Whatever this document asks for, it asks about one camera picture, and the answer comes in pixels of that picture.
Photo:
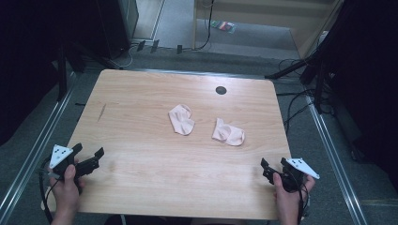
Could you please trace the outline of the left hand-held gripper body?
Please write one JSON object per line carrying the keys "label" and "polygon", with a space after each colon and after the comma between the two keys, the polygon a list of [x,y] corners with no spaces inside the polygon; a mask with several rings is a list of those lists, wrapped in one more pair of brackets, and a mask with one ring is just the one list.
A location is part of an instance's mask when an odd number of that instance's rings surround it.
{"label": "left hand-held gripper body", "polygon": [[63,180],[68,165],[75,163],[75,156],[72,154],[72,148],[56,144],[49,163],[49,168],[52,170],[49,175],[57,180]]}

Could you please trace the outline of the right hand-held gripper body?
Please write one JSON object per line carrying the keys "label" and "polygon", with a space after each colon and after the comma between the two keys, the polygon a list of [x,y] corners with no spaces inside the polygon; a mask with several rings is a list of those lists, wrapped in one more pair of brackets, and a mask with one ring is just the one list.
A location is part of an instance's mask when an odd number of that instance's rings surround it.
{"label": "right hand-held gripper body", "polygon": [[298,191],[302,185],[305,174],[314,179],[319,179],[320,175],[315,172],[302,158],[287,158],[287,162],[292,166],[290,172],[282,172],[281,178],[283,188],[287,192]]}

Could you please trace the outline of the person's right hand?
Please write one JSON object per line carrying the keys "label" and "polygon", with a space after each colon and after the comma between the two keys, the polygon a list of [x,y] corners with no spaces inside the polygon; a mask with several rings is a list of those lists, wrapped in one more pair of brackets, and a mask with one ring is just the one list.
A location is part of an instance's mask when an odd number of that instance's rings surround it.
{"label": "person's right hand", "polygon": [[315,185],[314,179],[310,175],[306,175],[305,182],[301,192],[287,192],[283,188],[281,177],[275,173],[273,175],[278,218],[290,217],[299,218],[299,203],[308,199],[309,193]]}

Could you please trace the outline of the person's left hand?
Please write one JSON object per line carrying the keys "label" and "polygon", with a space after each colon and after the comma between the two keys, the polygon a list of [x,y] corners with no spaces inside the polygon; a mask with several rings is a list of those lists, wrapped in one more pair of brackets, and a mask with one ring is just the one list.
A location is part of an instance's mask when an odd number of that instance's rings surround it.
{"label": "person's left hand", "polygon": [[75,184],[76,169],[73,164],[68,165],[64,180],[58,181],[50,178],[50,184],[53,187],[53,195],[56,202],[54,217],[57,215],[75,216],[80,207],[79,189]]}

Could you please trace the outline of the pink sock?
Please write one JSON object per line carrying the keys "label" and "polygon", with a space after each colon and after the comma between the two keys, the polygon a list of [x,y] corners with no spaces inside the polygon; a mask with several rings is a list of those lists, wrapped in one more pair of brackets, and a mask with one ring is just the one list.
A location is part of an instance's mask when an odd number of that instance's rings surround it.
{"label": "pink sock", "polygon": [[187,105],[176,105],[168,116],[175,133],[184,136],[191,134],[195,122],[191,120],[191,109]]}
{"label": "pink sock", "polygon": [[245,141],[245,131],[241,128],[225,124],[221,118],[218,118],[212,139],[231,146],[240,146]]}

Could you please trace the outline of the black metal stand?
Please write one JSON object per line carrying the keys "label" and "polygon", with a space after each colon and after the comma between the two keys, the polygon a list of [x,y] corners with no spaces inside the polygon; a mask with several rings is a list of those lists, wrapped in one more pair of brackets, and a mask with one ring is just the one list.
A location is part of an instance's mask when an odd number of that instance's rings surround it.
{"label": "black metal stand", "polygon": [[83,59],[80,57],[80,54],[90,57],[106,68],[117,68],[116,64],[106,61],[80,43],[62,43],[57,50],[58,101],[63,99],[68,92],[67,63],[70,63],[75,71],[84,70]]}
{"label": "black metal stand", "polygon": [[292,73],[299,68],[305,68],[299,76],[299,80],[302,84],[310,84],[315,79],[315,90],[314,90],[314,106],[319,114],[322,114],[321,102],[322,102],[322,88],[326,75],[326,64],[325,64],[325,53],[323,47],[316,48],[308,57],[300,59],[297,63],[282,69],[271,75],[266,75],[266,79],[276,80],[281,77]]}

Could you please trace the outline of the black cabinet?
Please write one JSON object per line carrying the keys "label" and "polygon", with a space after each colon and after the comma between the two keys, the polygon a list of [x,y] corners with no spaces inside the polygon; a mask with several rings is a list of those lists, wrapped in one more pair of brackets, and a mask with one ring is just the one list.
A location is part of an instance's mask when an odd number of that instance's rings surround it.
{"label": "black cabinet", "polygon": [[110,59],[130,48],[139,12],[136,0],[96,0],[101,30],[104,34],[104,55]]}

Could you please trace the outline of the colourful striped packet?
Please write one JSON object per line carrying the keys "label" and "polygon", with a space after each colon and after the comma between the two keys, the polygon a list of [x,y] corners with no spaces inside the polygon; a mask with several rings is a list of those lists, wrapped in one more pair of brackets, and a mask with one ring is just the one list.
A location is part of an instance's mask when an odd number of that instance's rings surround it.
{"label": "colourful striped packet", "polygon": [[231,22],[225,22],[225,21],[211,21],[210,25],[213,28],[216,28],[218,30],[221,30],[223,32],[227,32],[229,34],[233,34],[235,32],[236,26],[231,23]]}

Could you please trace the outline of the aluminium floor rail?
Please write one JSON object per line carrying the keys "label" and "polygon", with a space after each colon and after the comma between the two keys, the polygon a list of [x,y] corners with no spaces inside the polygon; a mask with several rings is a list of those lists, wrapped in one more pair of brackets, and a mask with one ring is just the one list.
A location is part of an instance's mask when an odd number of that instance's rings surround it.
{"label": "aluminium floor rail", "polygon": [[67,93],[56,100],[51,91],[23,121],[11,139],[0,146],[0,225],[6,225],[40,161],[65,110],[77,75],[67,75]]}
{"label": "aluminium floor rail", "polygon": [[333,169],[338,186],[342,192],[345,205],[347,206],[354,225],[369,225],[360,205],[356,191],[353,189],[349,177],[345,172],[344,165],[329,134],[329,130],[323,116],[317,112],[314,106],[314,100],[311,97],[306,97],[306,101],[310,104],[309,109],[312,118],[328,155],[329,163]]}

